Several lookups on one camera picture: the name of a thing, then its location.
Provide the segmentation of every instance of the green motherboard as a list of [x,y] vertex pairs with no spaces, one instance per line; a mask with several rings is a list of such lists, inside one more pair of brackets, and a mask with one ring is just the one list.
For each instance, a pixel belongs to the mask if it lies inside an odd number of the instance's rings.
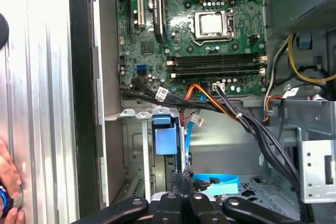
[[265,92],[263,0],[118,0],[118,30],[122,86],[140,76],[180,96],[190,83]]

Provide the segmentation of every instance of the hand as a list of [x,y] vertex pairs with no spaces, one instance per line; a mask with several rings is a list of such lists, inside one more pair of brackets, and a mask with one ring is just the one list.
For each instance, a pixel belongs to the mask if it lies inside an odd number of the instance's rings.
[[[6,144],[0,140],[0,180],[6,187],[9,196],[15,199],[19,196],[19,186],[21,185],[21,178],[13,163],[11,155],[8,152]],[[0,200],[0,216],[2,216],[2,209],[4,203]],[[1,224],[23,224],[24,212],[18,211],[17,208],[11,209],[5,219],[1,219]]]

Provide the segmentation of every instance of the blue sata port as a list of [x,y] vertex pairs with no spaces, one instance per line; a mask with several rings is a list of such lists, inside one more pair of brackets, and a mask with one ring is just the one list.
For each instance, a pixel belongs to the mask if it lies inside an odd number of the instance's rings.
[[147,73],[147,65],[137,65],[136,73],[138,74],[146,74]]

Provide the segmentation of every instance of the ram slot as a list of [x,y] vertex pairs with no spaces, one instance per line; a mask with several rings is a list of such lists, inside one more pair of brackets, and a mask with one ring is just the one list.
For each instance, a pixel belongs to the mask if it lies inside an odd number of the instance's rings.
[[159,43],[165,43],[165,16],[163,10],[165,9],[165,0],[153,0],[153,26],[155,39]]
[[251,64],[258,62],[258,54],[241,54],[241,55],[216,55],[216,56],[187,56],[176,57],[173,59],[174,65],[199,66],[202,65],[227,65],[227,64]]
[[138,0],[138,25],[139,27],[145,27],[145,15],[143,0]]
[[245,76],[259,74],[261,66],[248,67],[213,67],[213,68],[181,68],[174,69],[171,78],[193,78],[207,76]]
[[126,0],[126,8],[127,8],[127,31],[131,35],[133,30],[133,22],[132,22],[132,7],[131,7],[132,0]]

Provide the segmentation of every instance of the white cable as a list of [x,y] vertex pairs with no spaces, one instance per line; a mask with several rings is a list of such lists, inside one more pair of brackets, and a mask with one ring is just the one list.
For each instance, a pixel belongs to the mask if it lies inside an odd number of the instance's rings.
[[266,94],[265,94],[265,98],[264,98],[264,110],[266,110],[266,101],[267,101],[267,98],[268,96],[270,95],[270,92],[271,92],[271,87],[273,86],[273,83],[274,83],[274,69],[275,69],[275,62],[277,60],[277,58],[280,56],[283,48],[288,44],[289,42],[289,39],[290,39],[290,35],[287,37],[284,45],[279,49],[279,51],[277,52],[277,54],[274,56],[273,58],[273,62],[272,62],[272,69],[271,69],[271,75],[270,75],[270,81],[269,81],[269,86],[268,86],[268,89],[266,91]]

